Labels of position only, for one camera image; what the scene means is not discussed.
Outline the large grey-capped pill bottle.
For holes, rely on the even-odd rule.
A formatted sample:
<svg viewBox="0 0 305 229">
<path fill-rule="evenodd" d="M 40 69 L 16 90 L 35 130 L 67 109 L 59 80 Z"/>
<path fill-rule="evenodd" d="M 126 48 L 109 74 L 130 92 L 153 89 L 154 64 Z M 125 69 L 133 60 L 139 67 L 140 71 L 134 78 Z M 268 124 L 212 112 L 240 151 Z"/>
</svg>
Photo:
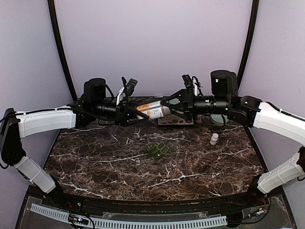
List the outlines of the large grey-capped pill bottle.
<svg viewBox="0 0 305 229">
<path fill-rule="evenodd" d="M 161 100 L 137 106 L 136 109 L 147 115 L 150 119 L 158 119 L 171 115 L 170 108 L 163 106 Z"/>
</svg>

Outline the green weekly pill organizer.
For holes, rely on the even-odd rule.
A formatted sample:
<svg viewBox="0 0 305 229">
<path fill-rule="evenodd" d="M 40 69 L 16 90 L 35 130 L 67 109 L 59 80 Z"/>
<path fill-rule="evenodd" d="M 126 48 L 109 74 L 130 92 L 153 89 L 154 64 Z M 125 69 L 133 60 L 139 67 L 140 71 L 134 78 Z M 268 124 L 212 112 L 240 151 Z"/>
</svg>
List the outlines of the green weekly pill organizer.
<svg viewBox="0 0 305 229">
<path fill-rule="evenodd" d="M 164 142 L 158 144 L 151 143 L 145 147 L 145 150 L 155 160 L 159 160 L 167 154 L 169 147 Z"/>
</svg>

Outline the small white pill bottle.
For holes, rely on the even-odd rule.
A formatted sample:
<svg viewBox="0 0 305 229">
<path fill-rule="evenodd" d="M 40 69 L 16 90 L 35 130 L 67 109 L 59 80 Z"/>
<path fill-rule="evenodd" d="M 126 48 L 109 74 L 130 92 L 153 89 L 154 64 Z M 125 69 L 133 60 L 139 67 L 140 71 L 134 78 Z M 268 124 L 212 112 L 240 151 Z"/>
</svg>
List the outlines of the small white pill bottle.
<svg viewBox="0 0 305 229">
<path fill-rule="evenodd" d="M 219 140 L 219 135 L 217 133 L 213 133 L 211 140 L 210 140 L 210 144 L 211 145 L 215 145 Z"/>
</svg>

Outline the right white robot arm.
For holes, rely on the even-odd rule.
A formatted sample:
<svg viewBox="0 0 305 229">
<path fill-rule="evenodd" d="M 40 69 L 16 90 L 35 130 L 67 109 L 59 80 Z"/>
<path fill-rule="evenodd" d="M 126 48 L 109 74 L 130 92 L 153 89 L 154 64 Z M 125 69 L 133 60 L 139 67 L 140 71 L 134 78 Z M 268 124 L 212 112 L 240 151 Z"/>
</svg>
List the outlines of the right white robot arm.
<svg viewBox="0 0 305 229">
<path fill-rule="evenodd" d="M 196 115 L 225 115 L 229 120 L 248 128 L 269 131 L 301 145 L 290 159 L 271 171 L 253 178 L 243 203 L 253 207 L 273 189 L 305 175 L 305 120 L 252 96 L 238 95 L 238 80 L 234 72 L 211 72 L 212 95 L 196 96 L 189 75 L 182 76 L 185 88 L 162 99 L 161 104 L 188 120 Z"/>
</svg>

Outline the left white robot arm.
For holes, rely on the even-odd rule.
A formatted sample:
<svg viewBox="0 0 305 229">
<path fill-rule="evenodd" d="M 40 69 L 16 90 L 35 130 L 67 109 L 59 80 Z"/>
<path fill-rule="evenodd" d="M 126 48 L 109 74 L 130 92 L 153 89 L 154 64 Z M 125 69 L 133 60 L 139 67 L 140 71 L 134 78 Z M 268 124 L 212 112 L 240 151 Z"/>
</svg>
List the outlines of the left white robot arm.
<svg viewBox="0 0 305 229">
<path fill-rule="evenodd" d="M 85 82 L 83 95 L 77 102 L 58 108 L 29 112 L 16 112 L 9 108 L 0 121 L 0 156 L 4 169 L 16 168 L 31 183 L 49 194 L 49 201 L 57 208 L 67 204 L 67 197 L 59 191 L 60 186 L 23 149 L 21 139 L 30 135 L 84 127 L 91 122 L 103 121 L 106 125 L 127 126 L 147 121 L 148 115 L 131 105 L 129 100 L 137 81 L 123 78 L 123 88 L 117 96 L 106 98 L 110 92 L 103 78 L 93 78 Z"/>
</svg>

